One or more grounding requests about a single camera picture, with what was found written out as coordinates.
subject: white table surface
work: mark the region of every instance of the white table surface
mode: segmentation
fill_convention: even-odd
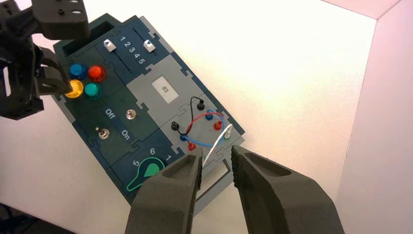
[[[318,0],[85,5],[89,20],[145,16],[245,129],[244,147],[336,199],[375,20]],[[0,118],[0,202],[77,233],[123,233],[129,204],[53,100],[42,99],[45,111]],[[192,230],[246,233],[238,191],[229,186]]]

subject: rectangular cutout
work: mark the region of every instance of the rectangular cutout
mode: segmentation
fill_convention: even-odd
[[[85,47],[86,45],[93,42],[95,39],[99,38],[101,35],[107,33],[113,28],[115,28],[115,26],[107,21],[101,23],[96,28],[91,30],[91,34],[88,38],[81,39],[81,40],[75,40],[63,46],[63,51],[65,55],[69,56],[73,54],[74,52],[80,50],[82,47]]]
[[[202,176],[201,189],[197,192],[196,198],[201,197],[210,187],[213,186],[220,178],[225,176],[228,172],[228,168],[223,162],[219,163],[212,171],[207,175]]]

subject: red wire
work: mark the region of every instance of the red wire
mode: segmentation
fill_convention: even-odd
[[[203,116],[209,116],[209,115],[219,115],[219,116],[224,117],[224,115],[223,115],[222,113],[219,113],[219,112],[207,112],[207,113],[203,113],[203,114],[199,115],[198,117],[196,117],[191,123],[189,123],[188,128],[187,128],[187,133],[189,132],[189,130],[191,129],[192,125],[193,125],[197,120],[199,120],[199,119],[200,119],[201,117],[203,117]]]

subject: green push button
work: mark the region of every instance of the green push button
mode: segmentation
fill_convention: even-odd
[[[102,95],[102,88],[97,83],[89,83],[85,86],[85,94],[90,99],[97,99]]]

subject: blue push button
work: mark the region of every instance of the blue push button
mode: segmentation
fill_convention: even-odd
[[[80,63],[74,63],[70,66],[70,78],[83,80],[88,73],[88,69],[85,65]]]

